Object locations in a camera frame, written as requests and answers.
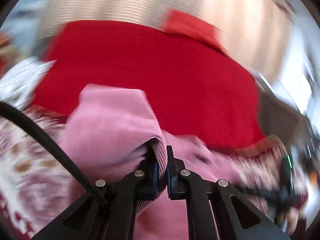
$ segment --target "red fabric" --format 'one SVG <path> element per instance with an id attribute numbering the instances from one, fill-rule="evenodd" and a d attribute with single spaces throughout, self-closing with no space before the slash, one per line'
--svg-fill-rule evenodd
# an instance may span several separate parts
<path id="1" fill-rule="evenodd" d="M 171 10 L 164 23 L 163 31 L 168 34 L 181 34 L 200 41 L 213 49 L 223 51 L 221 44 L 217 41 L 219 30 L 190 14 Z"/>
<path id="2" fill-rule="evenodd" d="M 190 38 L 125 22 L 77 21 L 66 25 L 45 57 L 55 59 L 35 91 L 35 105 L 69 115 L 88 83 L 141 89 L 169 133 L 195 134 L 215 149 L 264 137 L 254 78 Z"/>

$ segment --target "beige curtain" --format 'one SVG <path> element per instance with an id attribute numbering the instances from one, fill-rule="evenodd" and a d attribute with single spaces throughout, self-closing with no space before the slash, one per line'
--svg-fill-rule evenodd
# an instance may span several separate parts
<path id="1" fill-rule="evenodd" d="M 79 19 L 160 28 L 170 8 L 218 27 L 226 52 L 244 68 L 260 71 L 270 83 L 278 77 L 291 25 L 283 0 L 50 0 L 37 38 L 53 36 L 62 23 Z"/>

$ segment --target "metal screw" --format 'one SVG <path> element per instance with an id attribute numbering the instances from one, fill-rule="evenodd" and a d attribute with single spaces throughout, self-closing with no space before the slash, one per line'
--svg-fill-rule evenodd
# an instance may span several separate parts
<path id="1" fill-rule="evenodd" d="M 228 182 L 225 180 L 225 179 L 220 179 L 218 181 L 218 184 L 221 186 L 221 187 L 226 187 L 228 186 Z"/>
<path id="2" fill-rule="evenodd" d="M 136 177 L 142 177 L 144 175 L 144 172 L 142 170 L 137 170 L 134 172 L 134 175 Z"/>
<path id="3" fill-rule="evenodd" d="M 191 172 L 189 170 L 182 170 L 182 171 L 180 171 L 180 174 L 182 176 L 189 176 L 191 174 Z"/>
<path id="4" fill-rule="evenodd" d="M 97 187 L 104 187 L 106 184 L 107 184 L 107 183 L 106 183 L 106 181 L 105 181 L 104 179 L 98 179 L 98 180 L 96 181 L 96 186 L 97 186 Z"/>

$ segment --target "white cloth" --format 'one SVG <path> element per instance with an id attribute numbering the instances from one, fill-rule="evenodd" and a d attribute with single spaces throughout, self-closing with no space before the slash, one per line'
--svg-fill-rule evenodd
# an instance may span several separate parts
<path id="1" fill-rule="evenodd" d="M 55 61 L 44 63 L 29 57 L 13 66 L 0 79 L 0 100 L 23 110 L 32 101 L 32 93 Z"/>

